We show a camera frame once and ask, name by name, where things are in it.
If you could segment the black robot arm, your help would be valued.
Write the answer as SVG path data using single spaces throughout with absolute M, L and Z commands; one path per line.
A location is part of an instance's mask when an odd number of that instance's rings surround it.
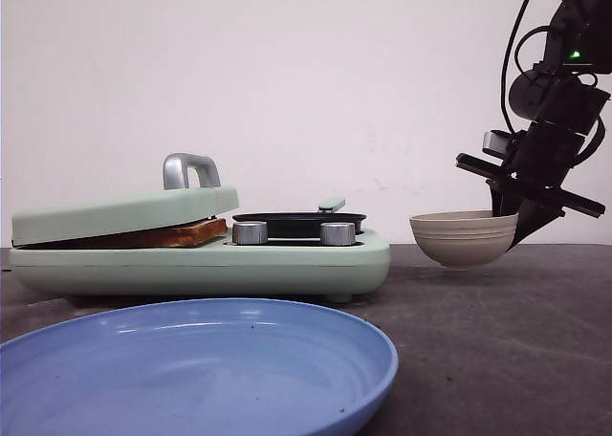
M 485 134 L 483 151 L 499 165 L 465 153 L 456 158 L 458 167 L 485 178 L 493 216 L 516 218 L 515 244 L 568 208 L 592 217 L 605 212 L 604 205 L 561 185 L 605 136 L 601 110 L 611 95 L 581 77 L 611 72 L 611 0 L 561 0 L 548 24 L 510 36 L 505 62 L 517 62 L 522 45 L 537 33 L 546 35 L 542 59 L 514 82 L 501 83 L 502 113 L 514 112 L 529 127 Z

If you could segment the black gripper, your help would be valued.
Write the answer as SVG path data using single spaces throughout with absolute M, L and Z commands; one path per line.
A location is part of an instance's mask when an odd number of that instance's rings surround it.
M 512 136 L 500 165 L 465 153 L 456 157 L 458 167 L 487 180 L 494 217 L 518 215 L 509 250 L 559 218 L 565 207 L 593 217 L 605 212 L 604 205 L 561 188 L 570 169 L 581 162 L 582 135 L 534 121 Z

